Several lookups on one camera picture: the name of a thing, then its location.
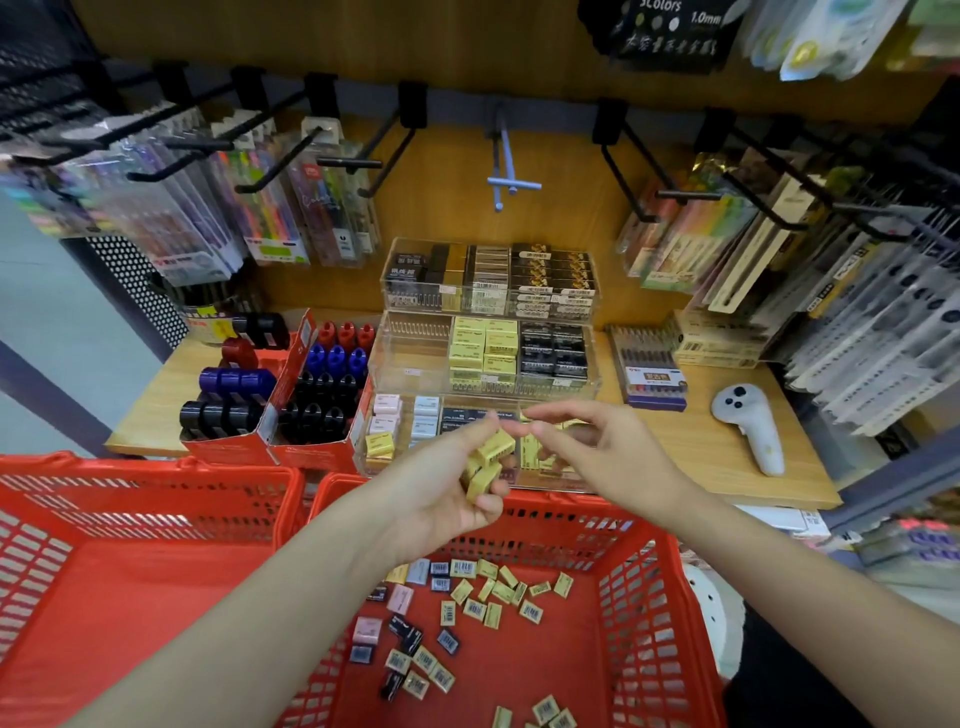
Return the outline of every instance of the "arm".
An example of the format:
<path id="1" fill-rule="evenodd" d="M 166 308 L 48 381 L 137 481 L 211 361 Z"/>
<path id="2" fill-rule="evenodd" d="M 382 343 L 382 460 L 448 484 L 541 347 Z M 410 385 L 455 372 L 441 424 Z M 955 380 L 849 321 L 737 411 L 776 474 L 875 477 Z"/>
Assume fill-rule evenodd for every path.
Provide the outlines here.
<path id="1" fill-rule="evenodd" d="M 874 725 L 960 724 L 960 627 L 708 493 L 629 407 L 555 402 L 526 415 L 546 422 L 505 426 L 532 431 L 600 495 L 676 534 Z M 548 424 L 572 418 L 591 425 Z"/>
<path id="2" fill-rule="evenodd" d="M 502 480 L 470 506 L 458 478 L 495 416 L 414 448 L 339 498 L 69 728 L 271 726 L 397 564 L 495 521 Z"/>

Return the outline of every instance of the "yellow eraser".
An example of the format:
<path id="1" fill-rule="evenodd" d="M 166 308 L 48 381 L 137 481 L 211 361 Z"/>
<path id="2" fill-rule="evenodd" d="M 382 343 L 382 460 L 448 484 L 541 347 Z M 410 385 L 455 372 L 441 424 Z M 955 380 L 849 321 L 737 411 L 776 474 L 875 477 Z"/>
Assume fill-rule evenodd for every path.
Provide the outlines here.
<path id="1" fill-rule="evenodd" d="M 490 375 L 515 375 L 516 359 L 494 358 L 492 356 L 483 357 L 483 371 Z"/>
<path id="2" fill-rule="evenodd" d="M 395 584 L 406 584 L 407 583 L 407 571 L 410 570 L 409 564 L 400 564 L 398 567 L 391 569 L 390 573 L 383 577 L 384 581 L 392 581 Z"/>
<path id="3" fill-rule="evenodd" d="M 423 670 L 427 677 L 429 677 L 430 673 L 433 672 L 434 667 L 439 664 L 440 660 L 434 657 L 430 650 L 423 645 L 421 645 L 417 651 L 414 652 L 414 665 Z"/>
<path id="4" fill-rule="evenodd" d="M 455 328 L 452 341 L 454 344 L 476 344 L 483 347 L 487 345 L 487 334 L 470 328 Z"/>
<path id="5" fill-rule="evenodd" d="M 573 577 L 567 576 L 562 571 L 557 577 L 557 583 L 553 585 L 553 591 L 566 599 L 566 596 L 570 594 L 570 587 L 573 586 Z"/>
<path id="6" fill-rule="evenodd" d="M 520 616 L 526 617 L 534 624 L 540 624 L 543 617 L 543 610 L 532 601 L 525 601 L 520 605 Z"/>
<path id="7" fill-rule="evenodd" d="M 499 629 L 500 628 L 500 615 L 503 613 L 503 607 L 499 604 L 488 604 L 487 605 L 487 615 L 484 617 L 483 623 L 485 627 L 490 627 L 490 629 Z"/>
<path id="8" fill-rule="evenodd" d="M 453 687 L 453 683 L 456 682 L 457 678 L 453 676 L 450 670 L 440 663 L 437 663 L 437 666 L 433 669 L 433 673 L 430 675 L 430 680 L 442 691 L 450 692 L 450 688 Z"/>
<path id="9" fill-rule="evenodd" d="M 389 455 L 394 451 L 394 436 L 389 432 L 377 432 L 375 435 L 367 435 L 367 455 L 369 457 L 381 457 Z"/>
<path id="10" fill-rule="evenodd" d="M 487 614 L 487 605 L 481 604 L 479 601 L 474 599 L 468 599 L 467 603 L 464 604 L 464 614 L 468 617 L 473 617 L 474 619 L 479 619 L 483 621 L 483 617 Z"/>
<path id="11" fill-rule="evenodd" d="M 453 318 L 454 330 L 486 331 L 487 326 L 487 319 L 471 319 L 469 316 L 454 316 Z"/>
<path id="12" fill-rule="evenodd" d="M 406 680 L 403 681 L 403 685 L 401 687 L 413 695 L 417 700 L 423 700 L 423 696 L 426 695 L 426 689 L 430 687 L 430 683 L 417 675 L 415 672 L 410 672 L 410 674 L 407 675 Z"/>
<path id="13" fill-rule="evenodd" d="M 511 589 L 519 583 L 514 576 L 514 573 L 507 569 L 507 567 L 500 567 L 500 578 L 507 582 L 507 585 Z"/>
<path id="14" fill-rule="evenodd" d="M 498 598 L 504 604 L 510 604 L 510 602 L 514 599 L 514 590 L 508 587 L 506 584 L 496 582 L 493 584 L 493 589 L 491 591 L 493 592 L 493 596 Z"/>
<path id="15" fill-rule="evenodd" d="M 490 465 L 504 455 L 509 455 L 516 449 L 516 440 L 502 427 L 498 429 L 490 440 L 477 448 L 477 454 L 483 458 L 484 465 Z"/>
<path id="16" fill-rule="evenodd" d="M 516 321 L 491 319 L 487 322 L 487 331 L 516 334 Z"/>
<path id="17" fill-rule="evenodd" d="M 527 585 L 522 581 L 514 587 L 514 598 L 510 600 L 510 603 L 515 607 L 520 606 L 520 602 L 523 601 L 523 595 L 527 593 Z"/>
<path id="18" fill-rule="evenodd" d="M 490 592 L 493 591 L 494 586 L 496 586 L 496 579 L 487 579 L 487 583 L 481 587 L 477 599 L 479 601 L 487 601 L 487 597 L 490 596 Z"/>
<path id="19" fill-rule="evenodd" d="M 488 579 L 496 579 L 496 564 L 487 559 L 477 559 L 477 575 L 486 576 Z"/>
<path id="20" fill-rule="evenodd" d="M 564 708 L 560 714 L 549 723 L 550 728 L 577 728 L 577 721 L 573 719 L 569 708 Z"/>
<path id="21" fill-rule="evenodd" d="M 475 503 L 480 496 L 488 493 L 493 482 L 500 476 L 501 471 L 503 471 L 503 466 L 498 462 L 481 468 L 467 488 L 467 501 Z"/>
<path id="22" fill-rule="evenodd" d="M 514 719 L 514 712 L 506 708 L 496 706 L 496 713 L 493 714 L 492 728 L 510 728 L 510 723 Z"/>
<path id="23" fill-rule="evenodd" d="M 457 602 L 440 602 L 440 626 L 452 627 L 457 623 Z"/>
<path id="24" fill-rule="evenodd" d="M 560 706 L 553 695 L 547 695 L 534 706 L 534 717 L 539 725 L 545 725 L 560 714 Z"/>
<path id="25" fill-rule="evenodd" d="M 473 586 L 466 580 L 463 579 L 453 591 L 450 592 L 450 598 L 453 599 L 457 604 L 463 604 L 464 600 L 470 596 L 470 592 L 473 591 Z"/>

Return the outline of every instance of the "white eraser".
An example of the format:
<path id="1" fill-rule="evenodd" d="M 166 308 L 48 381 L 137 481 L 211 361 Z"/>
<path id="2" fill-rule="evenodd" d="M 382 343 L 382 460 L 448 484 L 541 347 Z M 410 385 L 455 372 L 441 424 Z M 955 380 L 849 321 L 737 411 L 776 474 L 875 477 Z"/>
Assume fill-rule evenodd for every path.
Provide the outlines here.
<path id="1" fill-rule="evenodd" d="M 414 414 L 428 417 L 440 416 L 439 397 L 417 397 L 414 401 Z"/>
<path id="2" fill-rule="evenodd" d="M 400 395 L 377 395 L 373 398 L 374 415 L 400 414 Z"/>
<path id="3" fill-rule="evenodd" d="M 389 432 L 394 436 L 394 440 L 396 440 L 396 426 L 399 422 L 400 418 L 398 415 L 381 415 L 380 417 L 374 417 L 370 420 L 370 429 L 367 431 L 367 434 L 375 435 L 378 432 Z"/>
<path id="4" fill-rule="evenodd" d="M 428 440 L 437 436 L 437 418 L 418 416 L 414 417 L 414 426 L 410 430 L 410 437 L 414 440 Z"/>

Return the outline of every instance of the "red shopping basket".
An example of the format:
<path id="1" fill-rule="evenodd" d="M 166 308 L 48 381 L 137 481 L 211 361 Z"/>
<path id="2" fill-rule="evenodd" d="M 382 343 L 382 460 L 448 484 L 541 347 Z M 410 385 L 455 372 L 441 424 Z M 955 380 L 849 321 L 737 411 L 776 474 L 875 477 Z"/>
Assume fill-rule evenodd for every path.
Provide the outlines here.
<path id="1" fill-rule="evenodd" d="M 364 482 L 329 474 L 310 518 Z M 531 706 L 552 694 L 584 728 L 723 726 L 720 680 L 676 540 L 596 496 L 514 490 L 504 505 L 499 521 L 433 557 L 483 557 L 527 584 L 552 583 L 563 570 L 575 579 L 568 599 L 532 599 L 544 610 L 539 625 L 504 606 L 497 631 L 459 613 L 451 629 L 461 646 L 450 656 L 436 642 L 440 601 L 449 595 L 415 587 L 406 619 L 455 676 L 450 693 L 431 686 L 422 702 L 403 691 L 393 703 L 380 700 L 396 638 L 383 629 L 373 665 L 349 663 L 351 624 L 277 725 L 490 728 L 500 705 L 519 726 L 536 724 Z M 366 602 L 359 614 L 391 613 Z"/>
<path id="2" fill-rule="evenodd" d="M 0 457 L 0 726 L 60 725 L 304 520 L 289 468 Z"/>

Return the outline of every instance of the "perforated metal panel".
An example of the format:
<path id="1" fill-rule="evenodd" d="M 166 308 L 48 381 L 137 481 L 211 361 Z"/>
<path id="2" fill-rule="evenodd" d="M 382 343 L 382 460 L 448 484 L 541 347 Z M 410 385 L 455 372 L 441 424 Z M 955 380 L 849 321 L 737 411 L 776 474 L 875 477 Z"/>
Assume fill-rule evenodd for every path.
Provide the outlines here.
<path id="1" fill-rule="evenodd" d="M 147 285 L 147 276 L 154 271 L 154 266 L 146 256 L 122 235 L 91 236 L 83 240 L 104 262 L 164 341 L 174 349 L 186 336 L 187 327 L 170 300 L 158 295 Z"/>

